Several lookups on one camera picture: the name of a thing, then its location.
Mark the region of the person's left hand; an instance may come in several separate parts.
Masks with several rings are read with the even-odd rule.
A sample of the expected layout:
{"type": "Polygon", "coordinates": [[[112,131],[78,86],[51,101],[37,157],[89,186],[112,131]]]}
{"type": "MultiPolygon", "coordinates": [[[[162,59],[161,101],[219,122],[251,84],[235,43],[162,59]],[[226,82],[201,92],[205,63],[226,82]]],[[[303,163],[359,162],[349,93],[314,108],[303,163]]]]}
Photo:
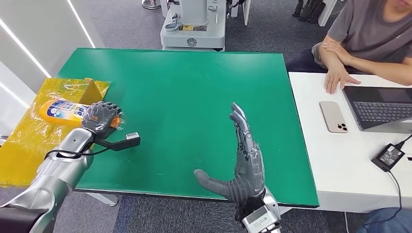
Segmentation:
{"type": "Polygon", "coordinates": [[[327,51],[335,53],[344,65],[350,65],[353,61],[353,56],[350,55],[338,42],[324,42],[322,47],[327,51]]]}

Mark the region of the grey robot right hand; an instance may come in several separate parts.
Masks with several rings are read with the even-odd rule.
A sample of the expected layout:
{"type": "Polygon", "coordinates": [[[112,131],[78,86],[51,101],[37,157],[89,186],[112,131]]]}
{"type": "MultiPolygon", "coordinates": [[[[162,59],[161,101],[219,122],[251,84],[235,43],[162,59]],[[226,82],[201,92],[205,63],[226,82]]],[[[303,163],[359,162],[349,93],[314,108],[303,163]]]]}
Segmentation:
{"type": "Polygon", "coordinates": [[[231,109],[229,117],[234,122],[238,143],[234,178],[229,181],[214,179],[202,169],[196,169],[193,173],[204,189],[241,204],[264,192],[264,165],[261,150],[253,139],[244,111],[236,103],[231,104],[231,109]]]}

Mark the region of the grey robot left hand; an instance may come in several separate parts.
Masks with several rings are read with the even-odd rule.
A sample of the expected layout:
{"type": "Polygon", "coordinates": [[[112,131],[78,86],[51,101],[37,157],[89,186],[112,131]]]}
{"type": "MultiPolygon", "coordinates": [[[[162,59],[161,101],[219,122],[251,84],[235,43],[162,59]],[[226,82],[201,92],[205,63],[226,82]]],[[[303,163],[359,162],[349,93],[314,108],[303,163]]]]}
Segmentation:
{"type": "Polygon", "coordinates": [[[91,130],[99,139],[106,139],[119,126],[122,109],[112,102],[96,102],[88,107],[81,127],[91,130]]]}

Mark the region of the person's right hand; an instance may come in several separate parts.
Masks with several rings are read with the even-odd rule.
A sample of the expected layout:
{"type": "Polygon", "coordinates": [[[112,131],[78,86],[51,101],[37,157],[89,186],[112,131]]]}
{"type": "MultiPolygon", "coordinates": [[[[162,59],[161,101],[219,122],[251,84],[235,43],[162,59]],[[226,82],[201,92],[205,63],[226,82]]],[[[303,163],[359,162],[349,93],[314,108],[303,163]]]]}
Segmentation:
{"type": "Polygon", "coordinates": [[[337,89],[343,89],[346,83],[360,84],[352,78],[344,67],[330,68],[326,74],[325,90],[328,94],[334,94],[337,89]]]}

